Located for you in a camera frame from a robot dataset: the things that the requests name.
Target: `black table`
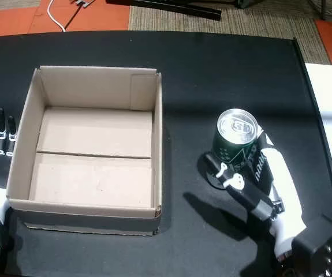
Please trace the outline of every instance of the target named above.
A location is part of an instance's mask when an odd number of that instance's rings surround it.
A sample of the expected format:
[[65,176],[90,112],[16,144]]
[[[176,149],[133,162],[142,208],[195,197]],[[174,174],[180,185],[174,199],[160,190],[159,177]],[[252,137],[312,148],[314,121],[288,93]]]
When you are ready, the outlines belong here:
[[[164,92],[161,233],[153,237],[30,230],[0,271],[26,276],[271,276],[273,239],[200,174],[217,116],[250,111],[282,151],[305,222],[332,218],[332,163],[294,40],[178,32],[70,32],[0,37],[0,107],[19,118],[39,65],[157,68]],[[10,160],[0,158],[0,183]]]

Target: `can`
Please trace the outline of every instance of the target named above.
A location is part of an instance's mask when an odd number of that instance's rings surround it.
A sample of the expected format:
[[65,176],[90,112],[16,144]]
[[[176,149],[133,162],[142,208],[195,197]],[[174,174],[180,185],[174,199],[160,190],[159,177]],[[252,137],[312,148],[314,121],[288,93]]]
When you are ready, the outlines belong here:
[[234,171],[245,165],[256,141],[258,123],[252,114],[239,108],[224,111],[217,120],[212,151]]

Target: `cardboard box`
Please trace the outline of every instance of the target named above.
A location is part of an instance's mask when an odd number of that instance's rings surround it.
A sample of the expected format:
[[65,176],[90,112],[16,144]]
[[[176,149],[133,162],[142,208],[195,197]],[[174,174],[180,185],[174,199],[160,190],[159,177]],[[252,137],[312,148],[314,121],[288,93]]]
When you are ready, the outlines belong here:
[[151,235],[162,206],[155,69],[41,66],[26,98],[7,198],[30,228]]

